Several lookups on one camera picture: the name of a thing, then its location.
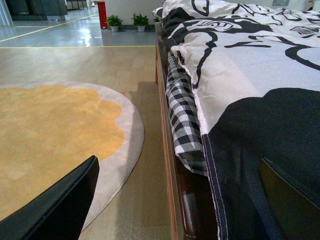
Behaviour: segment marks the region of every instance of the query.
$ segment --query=gray floor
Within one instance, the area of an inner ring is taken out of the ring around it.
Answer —
[[[65,21],[14,21],[0,27],[0,48],[153,46],[155,32],[101,29],[98,7],[68,11]]]

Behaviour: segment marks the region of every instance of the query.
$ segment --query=white wall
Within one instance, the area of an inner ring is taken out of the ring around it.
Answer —
[[[154,18],[151,11],[162,7],[162,0],[104,0],[106,15],[118,15],[124,25],[134,24],[131,18],[134,14],[141,14],[149,18],[153,24]]]
[[[235,4],[257,4],[268,8],[286,8],[290,10],[307,11],[313,6],[314,0],[290,0],[288,6],[272,6],[274,0],[226,0],[226,2]]]

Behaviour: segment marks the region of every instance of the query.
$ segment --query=white flower pot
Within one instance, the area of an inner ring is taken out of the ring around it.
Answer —
[[[138,32],[144,32],[146,26],[138,26]]]
[[[118,32],[119,31],[119,26],[110,26],[112,32]]]

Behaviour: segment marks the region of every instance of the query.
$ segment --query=round rug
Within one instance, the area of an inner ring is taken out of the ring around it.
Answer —
[[[85,229],[140,156],[138,110],[119,92],[81,82],[2,85],[0,101],[0,220],[95,155],[100,171]]]

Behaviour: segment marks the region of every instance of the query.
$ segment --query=green plant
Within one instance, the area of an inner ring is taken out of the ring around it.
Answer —
[[[106,21],[109,26],[120,26],[122,24],[122,20],[118,18],[117,15],[111,15],[106,18]]]
[[[139,15],[133,14],[133,25],[135,26],[147,26],[149,24],[149,19],[147,16],[142,16],[141,13]]]

